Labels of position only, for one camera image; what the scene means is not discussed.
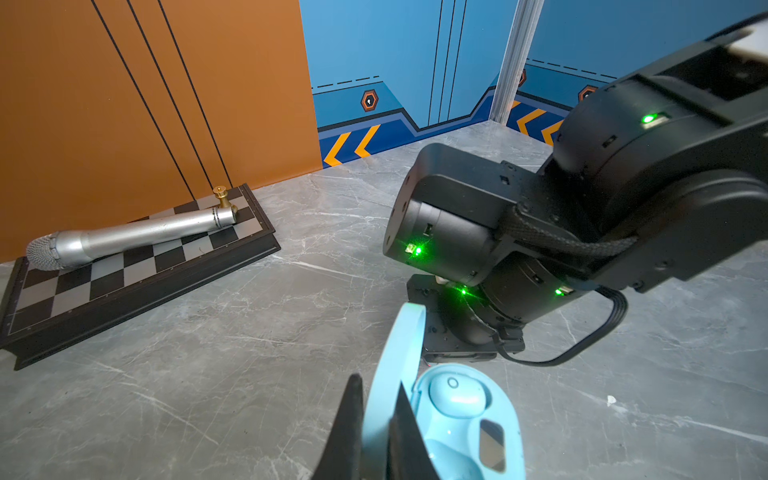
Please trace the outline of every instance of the microphone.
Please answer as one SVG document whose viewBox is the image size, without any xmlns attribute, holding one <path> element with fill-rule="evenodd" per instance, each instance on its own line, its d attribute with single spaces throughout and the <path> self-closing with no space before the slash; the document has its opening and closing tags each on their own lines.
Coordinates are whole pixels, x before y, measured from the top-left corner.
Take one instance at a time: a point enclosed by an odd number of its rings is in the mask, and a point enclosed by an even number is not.
<svg viewBox="0 0 768 480">
<path fill-rule="evenodd" d="M 214 188 L 218 207 L 169 217 L 139 220 L 97 230 L 65 230 L 37 238 L 27 245 L 29 264 L 38 270 L 63 270 L 136 247 L 163 243 L 235 224 L 237 207 L 227 200 L 225 187 Z"/>
</svg>

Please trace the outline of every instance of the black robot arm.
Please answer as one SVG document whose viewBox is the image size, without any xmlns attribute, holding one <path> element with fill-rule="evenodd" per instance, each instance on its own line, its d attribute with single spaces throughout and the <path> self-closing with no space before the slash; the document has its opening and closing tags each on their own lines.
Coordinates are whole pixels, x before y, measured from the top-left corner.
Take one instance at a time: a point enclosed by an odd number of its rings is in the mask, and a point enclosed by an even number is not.
<svg viewBox="0 0 768 480">
<path fill-rule="evenodd" d="M 409 281 L 425 357 L 520 352 L 526 323 L 592 290 L 645 293 L 768 238 L 768 51 L 742 42 L 766 18 L 591 94 L 536 174 L 425 147 L 384 242 L 449 280 Z"/>
</svg>

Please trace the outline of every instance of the floor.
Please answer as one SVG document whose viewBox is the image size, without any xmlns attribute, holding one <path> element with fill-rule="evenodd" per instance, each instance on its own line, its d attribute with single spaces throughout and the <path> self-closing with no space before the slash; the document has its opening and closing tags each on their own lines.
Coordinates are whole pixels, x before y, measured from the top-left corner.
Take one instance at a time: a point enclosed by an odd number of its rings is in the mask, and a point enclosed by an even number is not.
<svg viewBox="0 0 768 480">
<path fill-rule="evenodd" d="M 370 385 L 406 300 L 416 270 L 382 255 L 383 234 L 434 141 L 531 169 L 549 149 L 484 123 L 256 190 L 277 255 L 22 371 L 0 354 L 0 476 L 309 478 L 347 376 Z M 478 364 L 517 409 L 528 478 L 768 478 L 767 290 L 762 243 L 626 292 L 624 324 L 563 366 Z M 609 310 L 590 295 L 540 319 L 523 355 L 559 353 Z"/>
</svg>

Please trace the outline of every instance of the microphone handle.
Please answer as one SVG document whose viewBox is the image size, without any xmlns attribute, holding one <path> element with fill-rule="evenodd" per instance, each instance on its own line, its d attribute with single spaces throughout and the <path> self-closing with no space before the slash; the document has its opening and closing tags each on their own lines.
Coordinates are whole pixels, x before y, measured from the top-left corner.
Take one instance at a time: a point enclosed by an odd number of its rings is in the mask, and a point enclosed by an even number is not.
<svg viewBox="0 0 768 480">
<path fill-rule="evenodd" d="M 234 223 L 234 208 L 213 207 L 97 230 L 66 230 L 56 235 L 51 246 L 59 263 L 72 268 L 131 248 L 218 230 Z"/>
</svg>

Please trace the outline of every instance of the grey square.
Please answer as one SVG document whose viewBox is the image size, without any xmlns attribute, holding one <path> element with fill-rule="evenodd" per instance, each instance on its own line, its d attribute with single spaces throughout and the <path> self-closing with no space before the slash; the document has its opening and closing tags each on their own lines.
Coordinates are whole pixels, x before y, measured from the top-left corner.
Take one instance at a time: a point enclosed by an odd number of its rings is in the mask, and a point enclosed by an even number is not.
<svg viewBox="0 0 768 480">
<path fill-rule="evenodd" d="M 23 289 L 22 294 L 18 296 L 16 309 L 20 310 L 25 306 L 30 306 L 33 303 L 41 302 L 42 300 L 54 296 L 56 294 L 57 281 L 58 278 L 54 277 L 45 282 L 36 283 L 35 285 Z"/>
<path fill-rule="evenodd" d="M 123 278 L 125 286 L 144 280 L 157 273 L 154 266 L 154 257 L 147 258 L 141 262 L 126 266 L 123 269 Z"/>
<path fill-rule="evenodd" d="M 157 212 L 156 214 L 151 214 L 149 218 L 163 218 L 163 217 L 170 217 L 171 215 L 175 215 L 176 211 L 173 208 L 169 208 L 167 210 L 163 210 L 161 212 Z"/>
<path fill-rule="evenodd" d="M 230 202 L 237 208 L 250 208 L 248 200 L 245 197 L 238 197 Z"/>
<path fill-rule="evenodd" d="M 168 250 L 173 250 L 174 248 L 181 247 L 181 238 L 177 238 L 176 240 L 171 240 L 168 242 L 163 243 L 156 243 L 152 246 L 152 250 L 154 251 L 154 255 L 160 255 L 161 253 L 166 253 Z"/>
<path fill-rule="evenodd" d="M 245 238 L 263 230 L 261 223 L 259 223 L 259 219 L 255 217 L 242 223 L 235 223 L 233 228 L 235 229 L 238 238 Z"/>
<path fill-rule="evenodd" d="M 215 207 L 218 204 L 219 204 L 219 199 L 216 198 L 214 195 L 208 195 L 207 197 L 197 199 L 197 206 L 200 207 L 201 210 L 205 208 Z"/>
<path fill-rule="evenodd" d="M 123 268 L 123 253 L 117 253 L 111 257 L 96 260 L 91 268 L 91 281 L 103 276 L 115 273 Z"/>
<path fill-rule="evenodd" d="M 214 246 L 210 244 L 210 237 L 198 238 L 195 241 L 184 244 L 184 258 L 192 260 L 198 258 L 200 255 L 213 251 Z"/>
<path fill-rule="evenodd" d="M 60 313 L 67 312 L 73 308 L 88 303 L 91 299 L 91 283 L 83 283 L 80 286 L 71 288 L 66 292 L 59 293 L 53 299 L 53 309 L 51 316 L 57 316 Z"/>
</svg>

